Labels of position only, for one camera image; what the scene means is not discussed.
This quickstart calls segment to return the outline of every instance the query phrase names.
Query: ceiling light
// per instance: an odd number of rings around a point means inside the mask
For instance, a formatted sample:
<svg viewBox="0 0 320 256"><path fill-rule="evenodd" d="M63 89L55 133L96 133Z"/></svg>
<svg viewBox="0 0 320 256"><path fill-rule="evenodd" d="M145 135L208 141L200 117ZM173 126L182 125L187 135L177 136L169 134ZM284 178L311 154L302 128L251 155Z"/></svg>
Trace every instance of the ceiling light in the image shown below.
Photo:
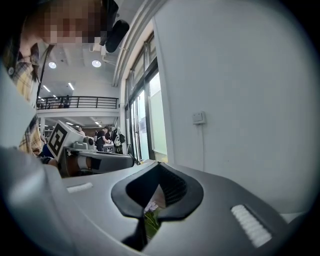
<svg viewBox="0 0 320 256"><path fill-rule="evenodd" d="M57 67L57 65L54 62L50 62L49 63L49 67L52 68L52 69L55 69Z"/></svg>
<svg viewBox="0 0 320 256"><path fill-rule="evenodd" d="M50 93L50 90L45 85L43 87Z"/></svg>
<svg viewBox="0 0 320 256"><path fill-rule="evenodd" d="M94 66L95 68L99 68L101 67L101 62L99 60L94 60L92 61L92 66Z"/></svg>
<svg viewBox="0 0 320 256"><path fill-rule="evenodd" d="M72 86L71 83L69 83L70 88L72 89L72 91L74 90L74 87Z"/></svg>

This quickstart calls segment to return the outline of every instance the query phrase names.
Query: wall outlet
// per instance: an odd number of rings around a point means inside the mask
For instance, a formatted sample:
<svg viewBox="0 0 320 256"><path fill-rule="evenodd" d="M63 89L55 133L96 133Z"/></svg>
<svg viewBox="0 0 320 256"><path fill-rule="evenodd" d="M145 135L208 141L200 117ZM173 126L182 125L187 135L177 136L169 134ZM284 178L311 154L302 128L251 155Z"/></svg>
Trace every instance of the wall outlet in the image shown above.
<svg viewBox="0 0 320 256"><path fill-rule="evenodd" d="M201 125L206 123L206 113L203 111L192 114L192 123L194 125Z"/></svg>

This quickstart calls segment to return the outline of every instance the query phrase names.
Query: white pillar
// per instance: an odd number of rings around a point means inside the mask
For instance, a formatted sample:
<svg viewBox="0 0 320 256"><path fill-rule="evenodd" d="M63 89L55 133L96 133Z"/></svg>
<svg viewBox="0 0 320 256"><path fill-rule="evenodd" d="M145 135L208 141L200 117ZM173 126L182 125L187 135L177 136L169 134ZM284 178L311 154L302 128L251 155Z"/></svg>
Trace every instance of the white pillar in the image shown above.
<svg viewBox="0 0 320 256"><path fill-rule="evenodd" d="M41 117L41 120L40 120L40 133L42 135L45 134L45 124L46 124L46 119L44 117Z"/></svg>

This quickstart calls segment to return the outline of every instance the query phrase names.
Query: black railing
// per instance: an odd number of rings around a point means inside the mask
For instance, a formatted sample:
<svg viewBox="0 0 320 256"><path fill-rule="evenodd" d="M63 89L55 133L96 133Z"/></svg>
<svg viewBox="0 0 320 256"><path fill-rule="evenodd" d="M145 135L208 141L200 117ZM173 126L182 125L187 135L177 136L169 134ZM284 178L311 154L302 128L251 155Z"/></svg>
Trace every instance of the black railing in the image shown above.
<svg viewBox="0 0 320 256"><path fill-rule="evenodd" d="M36 102L37 110L49 109L117 109L118 98L92 96L60 96L39 98Z"/></svg>

